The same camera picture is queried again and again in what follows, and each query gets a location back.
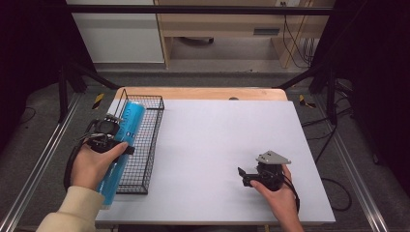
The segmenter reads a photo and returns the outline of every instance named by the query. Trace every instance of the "forearm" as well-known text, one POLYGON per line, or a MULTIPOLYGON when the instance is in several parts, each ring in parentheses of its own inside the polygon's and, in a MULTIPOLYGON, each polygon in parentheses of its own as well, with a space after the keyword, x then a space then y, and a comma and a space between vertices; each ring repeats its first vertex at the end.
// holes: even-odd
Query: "forearm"
POLYGON ((37 231, 95 231, 103 196, 82 187, 70 187, 56 213, 47 215, 37 231))
POLYGON ((280 227, 284 232, 303 232, 304 228, 297 217, 280 221, 280 227))

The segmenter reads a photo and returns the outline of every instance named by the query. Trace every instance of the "wrist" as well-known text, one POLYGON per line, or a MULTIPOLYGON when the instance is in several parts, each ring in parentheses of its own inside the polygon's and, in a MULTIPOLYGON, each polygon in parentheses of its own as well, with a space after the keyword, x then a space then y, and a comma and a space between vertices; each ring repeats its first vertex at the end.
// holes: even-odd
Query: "wrist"
POLYGON ((88 188, 69 187, 59 212, 94 222, 104 197, 88 188))
POLYGON ((88 183, 88 182, 81 182, 81 181, 73 181, 73 184, 72 184, 72 186, 83 187, 83 188, 94 190, 94 191, 96 191, 97 185, 98 184, 95 184, 95 183, 88 183))
POLYGON ((279 222, 283 231, 287 232, 300 232, 304 231, 304 228, 297 217, 287 218, 279 222))

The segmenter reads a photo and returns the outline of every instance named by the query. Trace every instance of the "blue object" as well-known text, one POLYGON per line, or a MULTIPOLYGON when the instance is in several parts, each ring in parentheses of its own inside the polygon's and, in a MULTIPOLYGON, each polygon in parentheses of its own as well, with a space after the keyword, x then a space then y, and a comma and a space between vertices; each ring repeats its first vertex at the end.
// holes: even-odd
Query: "blue object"
MULTIPOLYGON (((132 146, 144 118, 144 113, 145 107, 143 104, 127 101, 122 115, 123 121, 120 123, 120 129, 114 139, 128 142, 132 146)), ((102 203, 102 209, 104 210, 108 210, 111 207, 128 159, 128 155, 121 155, 116 162, 111 163, 97 188, 97 192, 105 197, 102 203)))

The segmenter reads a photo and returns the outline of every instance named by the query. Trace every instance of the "wire basket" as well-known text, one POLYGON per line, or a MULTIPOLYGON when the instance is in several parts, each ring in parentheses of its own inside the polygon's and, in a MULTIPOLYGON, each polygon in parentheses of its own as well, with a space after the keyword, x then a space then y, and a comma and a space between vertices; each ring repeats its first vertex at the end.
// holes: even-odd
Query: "wire basket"
POLYGON ((157 136, 164 110, 161 96, 128 95, 128 100, 145 105, 146 111, 133 143, 135 151, 130 156, 117 193, 148 194, 157 136))

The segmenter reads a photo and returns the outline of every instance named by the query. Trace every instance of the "white cabinet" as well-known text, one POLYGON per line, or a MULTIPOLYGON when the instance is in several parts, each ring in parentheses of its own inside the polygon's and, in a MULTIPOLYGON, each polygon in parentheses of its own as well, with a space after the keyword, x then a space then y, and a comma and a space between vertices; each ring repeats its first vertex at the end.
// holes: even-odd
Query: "white cabinet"
MULTIPOLYGON (((67 4, 153 5, 152 0, 67 0, 67 4)), ((73 14, 94 63, 163 63, 155 14, 73 14)))

